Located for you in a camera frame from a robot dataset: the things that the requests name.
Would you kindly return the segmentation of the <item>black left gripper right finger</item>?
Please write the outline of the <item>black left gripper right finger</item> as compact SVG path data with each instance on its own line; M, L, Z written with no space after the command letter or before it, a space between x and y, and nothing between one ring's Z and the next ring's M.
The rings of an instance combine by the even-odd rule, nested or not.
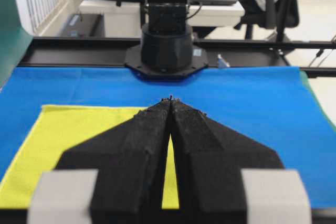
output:
M180 210L187 223L246 223L241 169L283 169L277 152L172 100Z

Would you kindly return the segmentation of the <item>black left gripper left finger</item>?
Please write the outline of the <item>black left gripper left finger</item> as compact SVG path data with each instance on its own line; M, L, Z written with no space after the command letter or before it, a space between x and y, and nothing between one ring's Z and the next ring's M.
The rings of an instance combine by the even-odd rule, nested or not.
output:
M155 223L161 211L169 99L61 155L57 169L97 169L90 204L93 223Z

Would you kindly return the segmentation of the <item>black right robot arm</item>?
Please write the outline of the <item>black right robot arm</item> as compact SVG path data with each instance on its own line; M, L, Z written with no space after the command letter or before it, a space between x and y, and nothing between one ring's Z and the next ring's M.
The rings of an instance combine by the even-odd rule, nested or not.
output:
M189 0L145 0L149 21L136 61L155 73L175 74L193 60ZM276 223L284 171L271 148L210 118L179 100L164 99L134 118L134 133L145 145L144 192L148 213L161 219L168 143L175 146L180 213L185 223Z

